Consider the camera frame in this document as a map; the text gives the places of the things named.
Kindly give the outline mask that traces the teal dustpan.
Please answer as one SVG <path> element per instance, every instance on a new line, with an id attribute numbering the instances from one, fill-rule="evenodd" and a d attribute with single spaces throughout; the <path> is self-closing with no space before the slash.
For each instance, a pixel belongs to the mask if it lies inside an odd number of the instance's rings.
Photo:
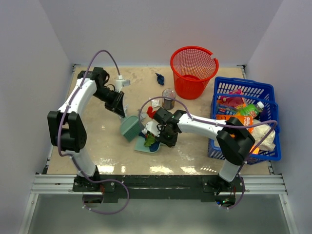
<path id="1" fill-rule="evenodd" d="M 145 138 L 142 137 L 142 136 L 138 136 L 137 140 L 136 140 L 136 144 L 135 144 L 134 150 L 138 151 L 138 152 L 150 153 L 150 154 L 156 153 L 156 152 L 151 153 L 150 150 L 149 150 L 149 147 L 145 147 L 144 146 L 144 142 L 145 142 Z"/>

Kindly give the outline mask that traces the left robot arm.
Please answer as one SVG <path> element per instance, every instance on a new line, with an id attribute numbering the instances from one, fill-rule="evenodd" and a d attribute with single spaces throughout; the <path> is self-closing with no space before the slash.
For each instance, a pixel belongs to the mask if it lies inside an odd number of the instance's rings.
<path id="1" fill-rule="evenodd" d="M 125 117 L 123 108 L 124 93 L 107 85 L 110 75 L 100 67 L 93 71 L 82 71 L 74 90 L 66 102 L 47 116 L 51 143 L 56 146 L 61 157 L 69 157 L 76 170 L 74 185 L 96 191 L 101 186 L 97 165 L 91 160 L 85 149 L 87 133 L 81 114 L 91 97 L 104 103 L 107 110 Z"/>

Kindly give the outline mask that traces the teal hand brush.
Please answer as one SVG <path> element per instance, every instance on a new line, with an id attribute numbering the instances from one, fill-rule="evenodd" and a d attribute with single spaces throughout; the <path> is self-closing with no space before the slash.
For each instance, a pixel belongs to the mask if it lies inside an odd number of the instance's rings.
<path id="1" fill-rule="evenodd" d="M 128 141 L 131 142 L 141 132 L 141 126 L 139 118 L 137 116 L 128 116 L 121 120 L 120 125 L 121 135 Z"/>

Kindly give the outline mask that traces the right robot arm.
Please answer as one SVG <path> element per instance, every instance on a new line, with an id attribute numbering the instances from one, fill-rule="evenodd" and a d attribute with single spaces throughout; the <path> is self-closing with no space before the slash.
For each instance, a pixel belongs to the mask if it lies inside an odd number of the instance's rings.
<path id="1" fill-rule="evenodd" d="M 160 125 L 156 140 L 168 147 L 175 146 L 180 133 L 192 133 L 217 141 L 225 157 L 217 186 L 224 192 L 234 186 L 234 178 L 255 144 L 255 139 L 239 119 L 208 119 L 182 110 L 172 114 L 163 108 L 156 111 L 153 119 Z"/>

